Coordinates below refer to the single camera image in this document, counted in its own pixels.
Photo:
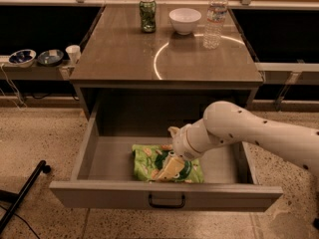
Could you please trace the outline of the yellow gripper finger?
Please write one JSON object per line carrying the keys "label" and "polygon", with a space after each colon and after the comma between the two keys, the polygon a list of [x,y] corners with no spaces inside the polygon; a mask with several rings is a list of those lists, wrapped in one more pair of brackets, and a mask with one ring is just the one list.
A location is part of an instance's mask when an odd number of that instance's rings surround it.
{"label": "yellow gripper finger", "polygon": [[167,156],[158,156],[156,166],[159,170],[155,177],[157,181],[170,181],[179,176],[184,168],[184,160],[170,151]]}
{"label": "yellow gripper finger", "polygon": [[167,130],[171,137],[176,137],[179,134],[180,128],[176,126],[170,126]]}

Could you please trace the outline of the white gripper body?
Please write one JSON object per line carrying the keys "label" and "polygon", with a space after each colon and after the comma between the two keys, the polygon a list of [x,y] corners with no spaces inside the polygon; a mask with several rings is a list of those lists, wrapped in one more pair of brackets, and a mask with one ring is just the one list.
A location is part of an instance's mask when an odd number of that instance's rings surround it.
{"label": "white gripper body", "polygon": [[172,137],[172,148],[174,153],[184,160],[195,160],[202,157],[202,153],[196,151],[187,138],[190,124],[183,126],[176,137]]}

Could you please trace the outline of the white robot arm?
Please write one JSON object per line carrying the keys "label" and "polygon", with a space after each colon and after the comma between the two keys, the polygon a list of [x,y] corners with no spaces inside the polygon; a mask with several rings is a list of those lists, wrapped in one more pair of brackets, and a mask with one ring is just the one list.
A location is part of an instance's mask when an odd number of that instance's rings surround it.
{"label": "white robot arm", "polygon": [[200,120],[181,128],[171,126],[173,153],[156,175],[170,181],[187,161],[204,156],[214,148],[241,141],[255,144],[319,176],[319,133],[316,128],[260,118],[230,102],[214,102]]}

